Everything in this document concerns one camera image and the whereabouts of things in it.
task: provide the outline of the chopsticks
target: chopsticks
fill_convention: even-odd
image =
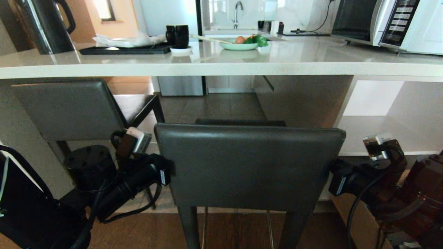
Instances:
[[[231,42],[227,42],[227,41],[223,41],[223,40],[217,40],[217,39],[214,39],[214,38],[200,36],[200,35],[190,35],[190,36],[193,37],[193,38],[200,39],[200,40],[206,40],[206,41],[211,41],[211,42],[219,42],[219,43],[227,43],[227,44],[234,44],[234,43],[231,43]]]

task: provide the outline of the wooden floor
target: wooden floor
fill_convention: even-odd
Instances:
[[[266,214],[209,214],[207,249],[271,248]],[[278,248],[284,214],[271,214]],[[200,236],[203,214],[198,217]],[[345,248],[345,227],[337,213],[312,214],[297,249]],[[19,248],[0,234],[0,248]],[[89,249],[185,249],[177,214],[139,214],[109,224],[96,223]]]

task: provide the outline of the black cup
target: black cup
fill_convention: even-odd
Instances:
[[[166,40],[173,48],[184,49],[189,46],[188,25],[166,26]]]
[[[175,26],[166,26],[166,40],[170,45],[175,45]]]
[[[258,21],[257,25],[258,25],[258,29],[263,29],[264,21]]]

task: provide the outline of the kettle handle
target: kettle handle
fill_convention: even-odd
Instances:
[[[66,17],[68,18],[69,27],[66,29],[68,33],[72,33],[75,29],[75,21],[74,17],[72,16],[71,10],[69,9],[68,3],[65,0],[54,0],[56,3],[60,4],[63,8],[63,10],[66,13]]]

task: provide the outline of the bar stool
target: bar stool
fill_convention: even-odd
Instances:
[[[204,206],[286,211],[279,248],[294,249],[346,133],[197,122],[154,129],[162,156],[174,162],[170,188],[188,248],[200,249],[197,206]]]
[[[70,140],[108,140],[111,133],[137,127],[153,110],[165,122],[156,95],[112,95],[100,78],[39,78],[12,85],[23,108],[58,160],[71,152]],[[147,191],[149,199],[152,194]]]

